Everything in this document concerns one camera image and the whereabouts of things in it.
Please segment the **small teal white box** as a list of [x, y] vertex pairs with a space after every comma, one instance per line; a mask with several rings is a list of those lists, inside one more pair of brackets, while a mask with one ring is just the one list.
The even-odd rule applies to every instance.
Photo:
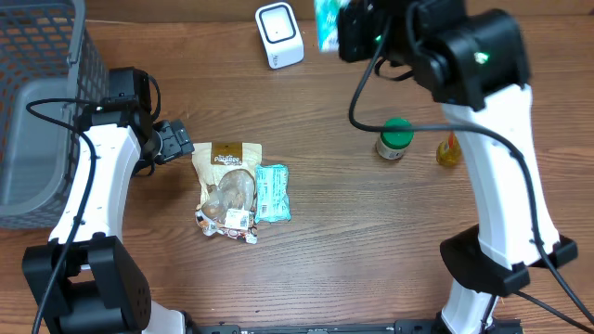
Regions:
[[336, 52], [338, 42], [338, 15], [349, 0], [315, 0], [317, 44], [320, 52]]

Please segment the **green lid white jar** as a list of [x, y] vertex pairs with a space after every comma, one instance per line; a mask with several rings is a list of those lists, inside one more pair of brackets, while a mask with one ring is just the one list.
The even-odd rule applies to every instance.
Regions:
[[399, 160], [404, 156], [413, 137], [413, 132], [382, 132], [376, 142], [376, 151], [386, 160]]

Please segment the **brown snack packet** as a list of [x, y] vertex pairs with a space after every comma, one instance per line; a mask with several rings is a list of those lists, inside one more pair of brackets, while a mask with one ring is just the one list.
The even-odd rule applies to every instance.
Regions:
[[200, 183], [195, 218], [202, 233], [255, 244], [255, 169], [262, 162], [262, 146], [204, 142], [195, 143], [193, 148], [191, 160]]

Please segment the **yellow liquid bottle silver cap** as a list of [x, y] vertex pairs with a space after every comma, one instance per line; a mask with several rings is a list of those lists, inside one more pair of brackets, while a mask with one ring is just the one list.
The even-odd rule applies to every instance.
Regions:
[[437, 162], [446, 167], [456, 166], [461, 160], [461, 148], [454, 132], [442, 141], [436, 150]]

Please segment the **teal tissue pack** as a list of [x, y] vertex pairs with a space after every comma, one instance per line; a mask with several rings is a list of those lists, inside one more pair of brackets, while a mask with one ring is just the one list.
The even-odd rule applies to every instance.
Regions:
[[255, 222], [289, 221], [291, 207], [288, 194], [289, 169], [282, 164], [256, 166]]

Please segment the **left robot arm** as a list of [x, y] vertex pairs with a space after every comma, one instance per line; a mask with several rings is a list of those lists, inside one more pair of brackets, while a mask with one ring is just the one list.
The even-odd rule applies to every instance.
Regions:
[[122, 242], [131, 178], [192, 152], [180, 121], [159, 118], [157, 81], [134, 67], [109, 73], [98, 102], [55, 97], [82, 107], [66, 129], [77, 135], [79, 158], [71, 191], [45, 245], [26, 249], [22, 271], [37, 303], [32, 332], [199, 332], [184, 311], [153, 301], [149, 283]]

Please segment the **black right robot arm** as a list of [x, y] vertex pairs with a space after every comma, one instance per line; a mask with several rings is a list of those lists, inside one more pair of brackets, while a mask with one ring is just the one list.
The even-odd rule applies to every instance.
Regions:
[[399, 333], [518, 333], [497, 320], [497, 300], [577, 257], [549, 216], [532, 135], [530, 69], [517, 21], [493, 8], [470, 15], [461, 1], [352, 1], [339, 11], [340, 58], [409, 67], [445, 115], [468, 169], [477, 225], [442, 242], [453, 278], [433, 320], [399, 320]]

